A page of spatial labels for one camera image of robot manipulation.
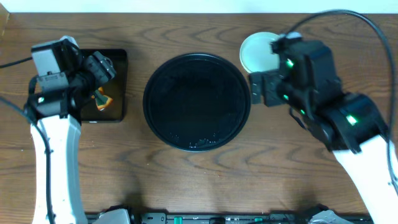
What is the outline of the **green yellow sponge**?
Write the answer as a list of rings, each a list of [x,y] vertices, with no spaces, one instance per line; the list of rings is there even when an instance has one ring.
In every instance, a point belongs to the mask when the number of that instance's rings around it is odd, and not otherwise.
[[[99,87],[95,90],[91,98],[95,100],[96,107],[99,111],[103,111],[113,102],[110,96],[104,94],[103,87]]]

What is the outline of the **light green plate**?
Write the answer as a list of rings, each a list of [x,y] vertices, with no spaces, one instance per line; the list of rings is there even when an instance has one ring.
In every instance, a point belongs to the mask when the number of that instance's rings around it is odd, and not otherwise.
[[[266,72],[279,68],[279,56],[272,51],[271,43],[279,35],[271,32],[257,32],[247,37],[241,44],[239,59],[248,73]]]

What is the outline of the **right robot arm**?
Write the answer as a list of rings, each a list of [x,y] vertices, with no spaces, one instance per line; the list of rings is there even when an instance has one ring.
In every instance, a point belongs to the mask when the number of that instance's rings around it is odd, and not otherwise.
[[[332,152],[354,182],[374,223],[397,223],[391,175],[397,157],[377,106],[364,94],[344,93],[338,77],[283,78],[277,70],[249,75],[252,99],[288,104],[298,124]]]

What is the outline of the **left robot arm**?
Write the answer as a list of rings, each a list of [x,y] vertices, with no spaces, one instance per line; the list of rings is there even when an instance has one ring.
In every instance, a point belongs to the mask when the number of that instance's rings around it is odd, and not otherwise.
[[[88,223],[80,194],[78,146],[83,121],[124,116],[127,53],[84,50],[32,53],[39,75],[29,84],[25,112],[36,156],[34,223]]]

